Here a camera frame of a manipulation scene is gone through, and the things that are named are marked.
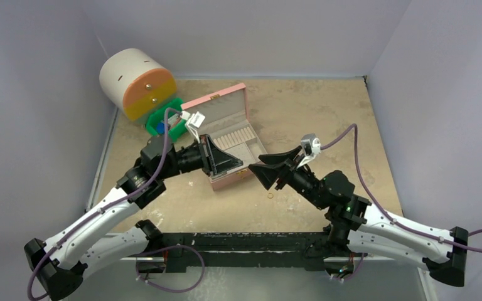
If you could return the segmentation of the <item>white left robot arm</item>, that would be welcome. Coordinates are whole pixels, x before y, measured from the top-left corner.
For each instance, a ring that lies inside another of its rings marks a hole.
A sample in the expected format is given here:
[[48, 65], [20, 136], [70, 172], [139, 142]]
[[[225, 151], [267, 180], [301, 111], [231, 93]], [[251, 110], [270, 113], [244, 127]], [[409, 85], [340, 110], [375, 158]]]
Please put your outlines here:
[[[33, 238], [24, 246], [31, 269], [27, 284], [29, 300], [49, 297], [62, 300], [91, 274], [121, 258], [166, 253], [164, 235], [149, 220], [112, 238], [105, 235], [124, 219], [144, 209], [165, 192], [165, 179], [201, 170], [207, 176], [222, 175], [243, 161], [221, 150], [208, 134], [176, 149], [167, 135], [151, 137], [134, 165], [109, 193], [70, 226], [45, 240]], [[39, 281], [45, 294], [35, 297]]]

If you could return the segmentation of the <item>pink jewelry box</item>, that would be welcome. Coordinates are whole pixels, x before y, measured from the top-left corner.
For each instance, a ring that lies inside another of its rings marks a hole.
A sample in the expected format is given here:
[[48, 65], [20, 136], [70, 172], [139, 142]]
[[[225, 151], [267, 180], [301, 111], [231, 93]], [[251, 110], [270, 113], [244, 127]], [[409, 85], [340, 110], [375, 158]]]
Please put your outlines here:
[[205, 116], [198, 132], [209, 134], [222, 151], [243, 161], [243, 165], [210, 178], [213, 190], [225, 188], [252, 176], [249, 164], [259, 163], [267, 151], [249, 122], [247, 87], [244, 83], [224, 88], [181, 105], [189, 113]]

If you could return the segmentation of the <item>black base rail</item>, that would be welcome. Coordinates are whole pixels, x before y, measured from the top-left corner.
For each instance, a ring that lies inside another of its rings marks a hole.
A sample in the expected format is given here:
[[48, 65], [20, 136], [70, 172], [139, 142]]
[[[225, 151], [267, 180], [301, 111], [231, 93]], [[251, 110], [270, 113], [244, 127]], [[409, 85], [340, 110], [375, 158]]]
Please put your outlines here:
[[303, 268], [338, 273], [333, 259], [346, 263], [360, 253], [331, 246], [325, 232], [163, 233], [149, 242], [145, 256], [160, 256], [168, 273], [188, 267]]

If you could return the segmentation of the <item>white cylindrical drawer cabinet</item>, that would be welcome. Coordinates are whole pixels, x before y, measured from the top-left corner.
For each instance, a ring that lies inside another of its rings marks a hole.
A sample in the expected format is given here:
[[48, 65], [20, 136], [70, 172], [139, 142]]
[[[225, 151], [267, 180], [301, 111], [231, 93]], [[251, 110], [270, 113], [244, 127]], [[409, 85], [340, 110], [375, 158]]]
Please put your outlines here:
[[109, 100], [141, 125], [177, 92], [172, 73], [137, 48], [112, 55], [100, 69], [99, 83]]

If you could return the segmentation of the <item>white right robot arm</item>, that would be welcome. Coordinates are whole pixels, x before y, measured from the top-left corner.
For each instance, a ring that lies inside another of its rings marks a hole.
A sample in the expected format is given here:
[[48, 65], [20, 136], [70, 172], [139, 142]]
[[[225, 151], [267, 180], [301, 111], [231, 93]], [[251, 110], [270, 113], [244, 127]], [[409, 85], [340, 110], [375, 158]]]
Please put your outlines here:
[[249, 170], [266, 190], [289, 186], [329, 221], [327, 246], [335, 255], [371, 253], [427, 270], [446, 285], [465, 284], [468, 231], [425, 226], [384, 211], [354, 193], [355, 185], [340, 170], [319, 179], [301, 166], [300, 147], [289, 152], [262, 154]]

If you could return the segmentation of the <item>green plastic bin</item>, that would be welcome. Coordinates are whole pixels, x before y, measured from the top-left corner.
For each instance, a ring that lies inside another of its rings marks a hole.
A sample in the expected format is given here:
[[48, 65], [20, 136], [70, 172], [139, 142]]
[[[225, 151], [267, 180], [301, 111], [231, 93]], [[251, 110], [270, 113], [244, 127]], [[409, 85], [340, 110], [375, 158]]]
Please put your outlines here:
[[[176, 97], [174, 100], [170, 101], [163, 107], [161, 107], [156, 112], [152, 113], [146, 124], [145, 129], [151, 136], [162, 136], [165, 134], [164, 124], [165, 118], [164, 113], [168, 108], [172, 108], [177, 111], [182, 111], [181, 105], [184, 101]], [[183, 120], [179, 115], [174, 112], [169, 112], [168, 114], [168, 125], [169, 125], [169, 137], [172, 142], [176, 142], [184, 133], [187, 132], [185, 127], [185, 120]]]

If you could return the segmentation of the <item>blue item in bin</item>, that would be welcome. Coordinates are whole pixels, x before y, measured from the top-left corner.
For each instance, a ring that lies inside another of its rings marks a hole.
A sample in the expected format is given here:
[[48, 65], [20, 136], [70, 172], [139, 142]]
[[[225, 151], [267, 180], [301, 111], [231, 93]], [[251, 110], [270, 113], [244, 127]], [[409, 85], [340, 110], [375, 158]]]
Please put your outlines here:
[[155, 131], [157, 132], [158, 135], [164, 135], [165, 133], [164, 123], [158, 122], [158, 124], [155, 126]]

